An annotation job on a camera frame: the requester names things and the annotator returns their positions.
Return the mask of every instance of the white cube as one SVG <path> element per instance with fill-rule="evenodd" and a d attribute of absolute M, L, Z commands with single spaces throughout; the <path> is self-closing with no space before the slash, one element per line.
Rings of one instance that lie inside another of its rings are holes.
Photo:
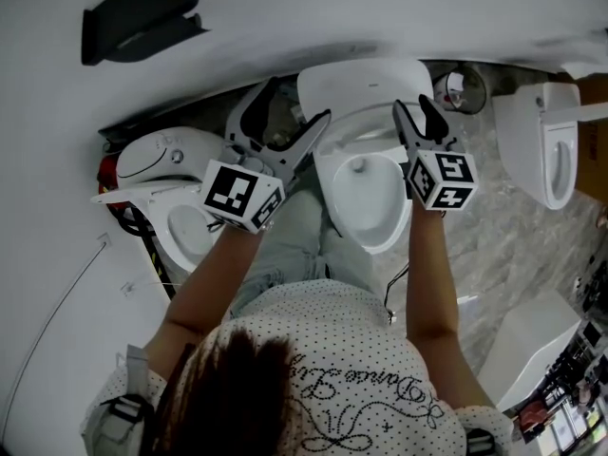
<path fill-rule="evenodd" d="M 240 165 L 209 161 L 202 207 L 214 218 L 257 233 L 285 200 L 283 181 Z"/>
<path fill-rule="evenodd" d="M 473 156 L 459 152 L 418 150 L 408 180 L 428 210 L 462 210 L 478 187 Z"/>

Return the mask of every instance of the jeans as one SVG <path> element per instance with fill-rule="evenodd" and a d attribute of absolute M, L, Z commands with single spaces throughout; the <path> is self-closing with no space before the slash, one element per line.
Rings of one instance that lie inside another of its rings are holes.
<path fill-rule="evenodd" d="M 333 228 L 319 200 L 295 193 L 276 212 L 230 308 L 231 317 L 268 289 L 331 278 L 379 294 L 371 255 Z"/>

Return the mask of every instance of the marble floor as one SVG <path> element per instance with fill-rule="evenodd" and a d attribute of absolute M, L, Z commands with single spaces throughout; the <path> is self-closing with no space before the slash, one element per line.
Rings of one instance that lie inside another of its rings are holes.
<path fill-rule="evenodd" d="M 455 68 L 454 63 L 427 63 L 433 77 Z M 488 94 L 513 92 L 522 84 L 547 81 L 547 75 L 510 66 L 472 65 L 483 76 Z M 272 129 L 289 135 L 295 121 L 289 92 L 271 106 Z M 205 100 L 180 113 L 178 123 L 223 133 L 229 110 L 242 91 Z M 478 372 L 490 350 L 504 315 L 518 304 L 555 290 L 575 304 L 573 284 L 597 251 L 603 233 L 595 228 L 599 205 L 582 194 L 560 211 L 551 211 L 519 190 L 503 169 L 491 101 L 476 116 L 451 114 L 464 132 L 467 150 L 475 157 L 480 188 L 462 213 L 446 216 L 450 264 L 461 305 L 461 340 L 465 356 Z M 178 124 L 168 117 L 166 126 Z M 390 251 L 374 258 L 377 274 L 386 285 L 408 261 L 409 228 Z M 187 273 L 164 257 L 174 282 Z M 404 330 L 407 276 L 389 294 L 396 311 L 394 330 Z"/>

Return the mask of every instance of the brown cardboard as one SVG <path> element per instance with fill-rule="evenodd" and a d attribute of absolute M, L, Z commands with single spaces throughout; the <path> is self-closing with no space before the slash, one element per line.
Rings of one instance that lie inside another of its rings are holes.
<path fill-rule="evenodd" d="M 608 102 L 608 75 L 577 81 L 583 105 Z M 608 204 L 608 120 L 579 123 L 577 189 Z"/>

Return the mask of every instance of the hair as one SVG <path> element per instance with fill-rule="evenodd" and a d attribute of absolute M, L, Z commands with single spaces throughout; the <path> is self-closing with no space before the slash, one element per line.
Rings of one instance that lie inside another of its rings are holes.
<path fill-rule="evenodd" d="M 225 346 L 216 342 L 195 354 L 178 393 L 193 350 L 184 350 L 145 425 L 141 455 L 276 454 L 291 419 L 288 342 L 257 347 L 250 334 L 236 331 Z"/>

